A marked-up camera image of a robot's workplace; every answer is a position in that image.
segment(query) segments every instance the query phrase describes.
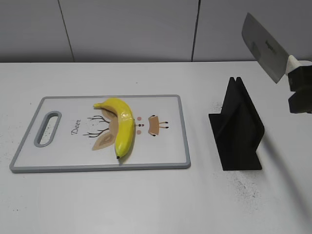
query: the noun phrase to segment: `gray wall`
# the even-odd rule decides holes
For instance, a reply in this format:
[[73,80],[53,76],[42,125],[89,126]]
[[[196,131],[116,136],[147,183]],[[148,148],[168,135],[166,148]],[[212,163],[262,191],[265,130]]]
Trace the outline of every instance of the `gray wall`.
[[201,0],[194,61],[254,60],[241,36],[247,12],[289,53],[312,58],[312,0]]
[[75,61],[191,61],[196,0],[60,0]]
[[73,61],[57,0],[0,0],[0,62]]
[[198,0],[59,2],[0,0],[0,62],[253,60],[241,37],[247,12],[312,59],[312,0],[201,0],[194,50]]

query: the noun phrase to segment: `white table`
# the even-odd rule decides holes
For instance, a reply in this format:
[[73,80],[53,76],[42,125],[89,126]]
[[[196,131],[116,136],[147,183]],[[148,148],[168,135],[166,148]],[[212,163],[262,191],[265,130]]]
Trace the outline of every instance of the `white table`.
[[[241,76],[265,125],[262,171],[222,171],[208,113]],[[13,174],[44,96],[181,96],[186,170]],[[312,222],[312,115],[256,62],[0,64],[0,233],[301,234]]]

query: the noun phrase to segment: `deer illustration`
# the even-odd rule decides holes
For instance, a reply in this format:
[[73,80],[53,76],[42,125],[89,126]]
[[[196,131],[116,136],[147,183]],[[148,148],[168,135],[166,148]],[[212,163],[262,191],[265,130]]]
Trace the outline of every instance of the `deer illustration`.
[[[92,150],[100,150],[104,149],[112,144],[114,144],[117,133],[118,133],[118,118],[117,116],[105,109],[101,110],[103,116],[93,116],[88,119],[90,120],[100,120],[99,122],[105,122],[108,123],[108,128],[105,128],[103,130],[98,130],[97,133],[89,133],[83,134],[84,136],[88,136],[90,138],[98,137],[96,140]],[[148,133],[152,136],[159,135],[159,129],[160,128],[169,128],[168,126],[160,126],[160,124],[168,123],[168,122],[159,122],[159,118],[156,115],[152,115],[148,118],[150,127],[148,130]],[[144,124],[137,124],[136,127],[144,127]],[[136,134],[140,135],[142,133],[141,130],[137,130]]]
[[168,122],[159,122],[158,116],[155,116],[155,115],[152,115],[151,117],[149,117],[148,122],[150,124],[150,128],[148,129],[148,133],[154,137],[159,134],[160,128],[169,128],[168,126],[166,126],[166,127],[160,126],[160,124],[168,123]]
[[106,148],[110,145],[112,145],[115,142],[117,133],[118,133],[118,119],[117,116],[107,110],[102,109],[102,114],[104,117],[106,117],[107,119],[109,119],[110,121],[106,120],[103,116],[93,116],[91,118],[88,118],[90,120],[96,120],[96,119],[100,119],[99,122],[105,122],[108,123],[108,128],[104,129],[104,130],[98,130],[97,133],[87,133],[84,134],[84,136],[88,136],[88,137],[99,137],[92,150],[100,150],[103,148]]

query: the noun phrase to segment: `banana tip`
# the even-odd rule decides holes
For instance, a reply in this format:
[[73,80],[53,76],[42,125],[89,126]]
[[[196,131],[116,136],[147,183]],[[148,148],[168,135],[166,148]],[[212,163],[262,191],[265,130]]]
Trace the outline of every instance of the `banana tip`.
[[96,103],[93,105],[93,107],[96,109],[101,109],[101,103]]

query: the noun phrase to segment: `banana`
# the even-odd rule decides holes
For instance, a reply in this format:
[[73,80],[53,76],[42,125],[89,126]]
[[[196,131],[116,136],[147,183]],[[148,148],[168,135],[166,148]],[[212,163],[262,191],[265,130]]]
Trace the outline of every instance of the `banana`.
[[130,107],[122,100],[112,97],[105,102],[94,104],[95,109],[106,109],[117,115],[118,133],[115,141],[117,159],[125,156],[132,145],[135,133],[135,120]]

